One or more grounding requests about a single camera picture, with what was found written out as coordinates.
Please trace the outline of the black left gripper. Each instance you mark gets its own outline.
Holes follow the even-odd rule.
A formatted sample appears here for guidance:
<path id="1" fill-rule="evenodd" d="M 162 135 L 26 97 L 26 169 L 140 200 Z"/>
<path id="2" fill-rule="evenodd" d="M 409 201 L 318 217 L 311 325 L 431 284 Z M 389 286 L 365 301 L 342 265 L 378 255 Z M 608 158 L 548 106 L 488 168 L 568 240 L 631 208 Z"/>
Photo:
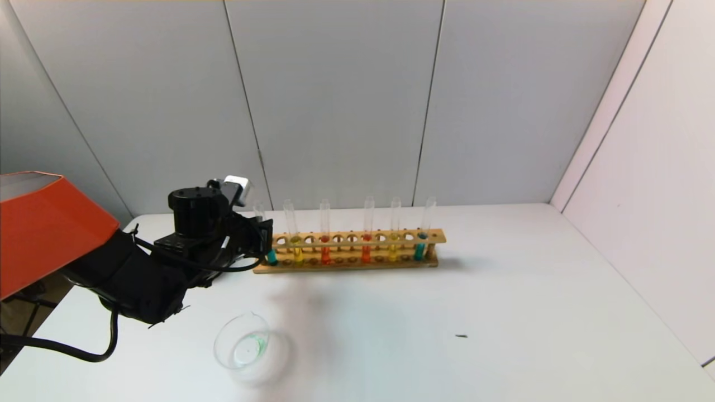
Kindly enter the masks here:
<path id="1" fill-rule="evenodd" d="M 240 254 L 263 258 L 273 250 L 273 219 L 240 218 L 235 237 Z"/>

